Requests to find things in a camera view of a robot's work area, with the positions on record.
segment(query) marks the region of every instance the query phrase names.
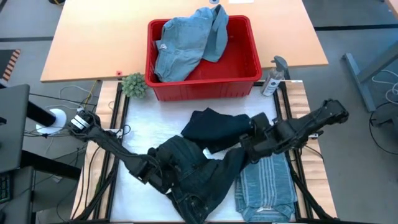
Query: small green plant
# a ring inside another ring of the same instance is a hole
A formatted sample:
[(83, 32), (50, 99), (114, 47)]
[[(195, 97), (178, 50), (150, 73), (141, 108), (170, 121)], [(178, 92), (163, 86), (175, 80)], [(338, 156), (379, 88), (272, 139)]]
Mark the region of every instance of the small green plant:
[(130, 74), (128, 77), (122, 79), (122, 91), (127, 97), (143, 98), (146, 96), (146, 89), (144, 76), (139, 72)]

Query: dark jeans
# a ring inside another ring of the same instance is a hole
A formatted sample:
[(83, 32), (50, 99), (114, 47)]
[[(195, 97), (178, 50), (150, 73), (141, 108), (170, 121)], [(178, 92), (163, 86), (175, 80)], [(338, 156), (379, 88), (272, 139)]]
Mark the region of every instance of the dark jeans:
[(158, 151), (172, 154), (177, 180), (167, 197), (188, 224), (202, 224), (224, 200), (235, 177), (245, 165), (245, 152), (237, 148), (223, 160), (207, 159), (194, 143), (174, 136)]

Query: carpet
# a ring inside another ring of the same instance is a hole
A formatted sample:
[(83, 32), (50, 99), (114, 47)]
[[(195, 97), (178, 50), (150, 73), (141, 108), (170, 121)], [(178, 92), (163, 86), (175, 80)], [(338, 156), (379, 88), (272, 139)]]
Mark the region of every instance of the carpet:
[(0, 50), (0, 79), (8, 82), (21, 50)]

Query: white spray bottle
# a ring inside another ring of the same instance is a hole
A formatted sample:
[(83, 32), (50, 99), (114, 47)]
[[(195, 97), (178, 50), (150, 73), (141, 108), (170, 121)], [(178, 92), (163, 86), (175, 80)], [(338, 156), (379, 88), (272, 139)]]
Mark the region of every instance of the white spray bottle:
[(285, 71), (287, 70), (287, 62), (280, 56), (275, 56), (271, 61), (276, 64), (276, 68), (272, 68), (264, 84), (261, 87), (261, 93), (264, 96), (271, 96), (277, 89), (280, 81), (284, 79)]

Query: keyboard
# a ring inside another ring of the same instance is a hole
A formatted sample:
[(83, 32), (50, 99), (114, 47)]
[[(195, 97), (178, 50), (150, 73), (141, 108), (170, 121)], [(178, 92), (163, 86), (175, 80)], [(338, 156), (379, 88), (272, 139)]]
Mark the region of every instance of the keyboard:
[(0, 204), (11, 200), (11, 177), (0, 174)]

